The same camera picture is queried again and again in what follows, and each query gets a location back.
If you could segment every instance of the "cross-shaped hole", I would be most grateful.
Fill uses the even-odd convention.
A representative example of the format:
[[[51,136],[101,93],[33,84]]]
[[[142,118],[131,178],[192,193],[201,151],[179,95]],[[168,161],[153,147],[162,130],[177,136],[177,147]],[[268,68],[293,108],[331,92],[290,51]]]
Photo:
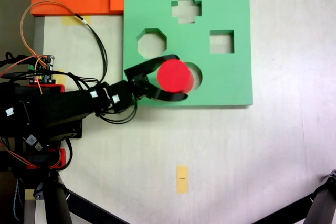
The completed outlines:
[[[202,1],[172,1],[172,16],[179,19],[180,24],[195,23],[195,17],[202,15]]]

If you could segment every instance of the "green shape sorter board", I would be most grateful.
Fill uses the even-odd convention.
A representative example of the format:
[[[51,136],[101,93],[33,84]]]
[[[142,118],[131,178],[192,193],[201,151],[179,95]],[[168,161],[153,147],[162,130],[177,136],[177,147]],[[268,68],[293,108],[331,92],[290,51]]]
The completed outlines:
[[[138,39],[146,31],[166,37],[162,55],[175,54],[202,72],[202,83],[181,102],[159,102],[144,98],[146,106],[252,105],[249,0],[194,0],[201,7],[194,23],[180,24],[172,16],[178,0],[124,0],[124,69],[140,64]],[[210,36],[230,34],[230,53],[214,54]],[[150,81],[157,85],[155,76]]]

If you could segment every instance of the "cable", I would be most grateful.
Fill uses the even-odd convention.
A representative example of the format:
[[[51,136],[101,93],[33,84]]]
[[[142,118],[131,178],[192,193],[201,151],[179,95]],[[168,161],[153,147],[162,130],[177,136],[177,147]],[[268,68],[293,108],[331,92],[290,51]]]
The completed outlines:
[[[103,119],[105,122],[108,122],[108,123],[111,123],[111,124],[125,124],[125,123],[128,123],[130,121],[133,120],[133,118],[135,117],[136,115],[136,112],[138,110],[138,103],[137,103],[137,100],[135,99],[134,100],[134,109],[133,111],[131,112],[130,115],[128,115],[126,118],[122,119],[122,120],[112,120],[112,119],[109,119],[109,118],[105,118],[104,116],[102,115],[99,115],[99,117],[101,119]]]
[[[83,90],[83,88],[81,87],[79,82],[84,83],[87,88],[89,88],[89,86],[85,82],[98,83],[98,80],[95,79],[95,78],[83,78],[82,79],[82,77],[75,76],[74,74],[72,74],[70,72],[69,73],[64,73],[64,72],[60,72],[60,71],[50,71],[50,70],[36,71],[35,73],[32,73],[31,71],[23,72],[22,74],[19,74],[16,77],[11,78],[8,83],[13,83],[13,82],[21,79],[22,77],[28,78],[28,77],[33,77],[33,76],[40,76],[42,74],[60,74],[60,75],[69,76],[70,78],[73,79],[73,81],[76,83],[76,85],[78,86],[78,88],[80,90]]]
[[[76,14],[72,9],[70,9],[70,7],[68,7],[67,5],[61,3],[61,2],[58,2],[58,1],[53,1],[53,0],[41,0],[41,1],[37,1],[31,5],[28,6],[28,8],[24,11],[24,13],[22,14],[22,17],[21,17],[21,21],[20,21],[20,34],[21,34],[21,39],[22,39],[22,42],[23,44],[26,46],[26,48],[31,52],[31,54],[33,55],[36,55],[36,53],[29,47],[28,43],[26,42],[26,39],[25,39],[25,36],[24,36],[24,33],[23,33],[23,22],[25,20],[25,17],[28,13],[28,11],[35,5],[39,5],[39,4],[42,4],[42,3],[54,3],[54,4],[57,4],[57,5],[61,5],[63,7],[65,7],[66,9],[68,9],[70,12],[72,12],[73,14]]]
[[[20,162],[24,163],[25,165],[32,166],[32,167],[35,167],[35,168],[41,168],[41,166],[34,165],[33,163],[31,163],[31,162],[28,161],[27,159],[21,157],[20,155],[16,154],[15,152],[9,150],[9,149],[6,147],[6,145],[5,145],[5,143],[4,143],[4,141],[3,141],[2,138],[1,138],[1,143],[0,143],[0,145],[2,146],[2,148],[4,148],[6,151],[8,151],[14,158],[16,158],[16,159],[19,160]],[[60,152],[60,150],[59,150],[59,158],[58,158],[57,163],[56,163],[55,165],[53,165],[53,166],[48,166],[48,167],[49,167],[50,169],[55,168],[57,165],[59,165],[60,162],[61,162],[61,152]]]
[[[34,74],[35,74],[35,77],[36,77],[37,85],[38,85],[38,87],[40,88],[40,92],[41,92],[41,94],[43,94],[43,92],[42,92],[42,88],[41,88],[41,85],[40,85],[40,81],[38,80],[37,75],[36,75],[36,67],[37,67],[38,62],[41,61],[40,58],[41,58],[41,57],[38,57],[38,59],[37,59],[37,61],[36,61],[36,63],[35,63],[35,66],[34,66]]]
[[[17,180],[17,181],[18,181],[18,183],[19,183],[19,187],[18,187],[19,201],[20,201],[21,207],[22,207],[23,209],[25,209],[25,206],[24,206],[24,204],[22,203],[22,199],[21,199],[21,185],[20,185],[20,180]]]
[[[64,170],[64,169],[68,168],[68,166],[70,165],[70,163],[71,163],[71,161],[72,161],[72,156],[73,156],[74,153],[73,153],[73,151],[72,151],[71,142],[70,142],[69,139],[66,139],[65,141],[66,141],[66,143],[67,143],[67,145],[68,145],[68,147],[69,147],[69,152],[70,152],[69,161],[68,161],[64,166],[62,166],[62,167],[60,167],[60,168],[55,168],[55,170]]]
[[[105,50],[105,47],[103,45],[103,43],[101,42],[99,36],[96,34],[96,32],[89,26],[88,22],[83,19],[80,15],[78,15],[77,13],[75,13],[69,6],[61,3],[61,2],[58,2],[58,1],[53,1],[53,0],[41,0],[41,1],[37,1],[33,4],[31,4],[30,6],[28,6],[28,8],[24,11],[22,17],[21,17],[21,21],[20,21],[20,34],[21,34],[21,39],[22,39],[22,42],[23,44],[25,45],[25,47],[31,52],[31,54],[37,58],[37,54],[29,47],[26,39],[25,39],[25,36],[24,36],[24,33],[23,33],[23,22],[25,20],[25,17],[28,13],[28,11],[33,7],[33,6],[36,6],[36,5],[39,5],[39,4],[57,4],[57,5],[60,5],[60,6],[63,6],[64,8],[68,9],[71,13],[73,13],[76,17],[78,17],[90,30],[91,32],[93,33],[96,41],[97,41],[97,44],[98,44],[98,47],[100,49],[100,52],[101,52],[101,55],[102,55],[102,61],[103,61],[103,75],[102,75],[102,78],[101,80],[99,81],[99,83],[101,83],[105,76],[106,76],[106,73],[107,73],[107,53],[106,53],[106,50]]]
[[[13,202],[13,214],[14,214],[15,219],[16,219],[18,222],[22,222],[22,221],[17,217],[17,215],[16,215],[16,197],[17,197],[18,187],[19,187],[19,180],[16,179],[16,188],[15,188],[14,202]]]
[[[1,76],[3,76],[5,73],[7,73],[9,70],[11,70],[11,68],[13,68],[14,66],[18,65],[19,63],[25,61],[25,60],[28,60],[28,59],[31,59],[31,58],[34,58],[35,56],[29,56],[27,58],[24,58],[22,60],[19,60],[18,62],[12,64],[11,66],[9,66],[7,69],[5,69],[2,73],[0,73],[0,78]]]

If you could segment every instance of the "white table surface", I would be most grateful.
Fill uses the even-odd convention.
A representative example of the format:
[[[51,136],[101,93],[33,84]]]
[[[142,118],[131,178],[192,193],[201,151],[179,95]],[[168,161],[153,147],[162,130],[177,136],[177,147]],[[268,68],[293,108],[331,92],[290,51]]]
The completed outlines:
[[[252,106],[139,108],[126,125],[91,115],[71,141],[66,186],[127,222],[162,224],[252,223],[314,191],[336,168],[336,0],[250,6]],[[92,17],[110,84],[122,77],[122,22]],[[101,76],[92,35],[60,17],[45,18],[43,53],[57,69]],[[178,165],[189,167],[185,194]]]

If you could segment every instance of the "black tripod leg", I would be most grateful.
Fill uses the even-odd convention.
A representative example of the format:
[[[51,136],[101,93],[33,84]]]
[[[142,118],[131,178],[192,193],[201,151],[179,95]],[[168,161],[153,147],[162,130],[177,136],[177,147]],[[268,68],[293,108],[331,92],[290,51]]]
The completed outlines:
[[[43,187],[47,224],[72,224],[69,207],[61,183],[46,180]]]
[[[287,207],[280,209],[279,211],[261,219],[254,224],[294,224],[303,220],[312,205],[314,199],[314,193],[305,196],[305,198],[299,199]]]
[[[335,193],[330,188],[317,193],[303,224],[331,224],[336,210]]]

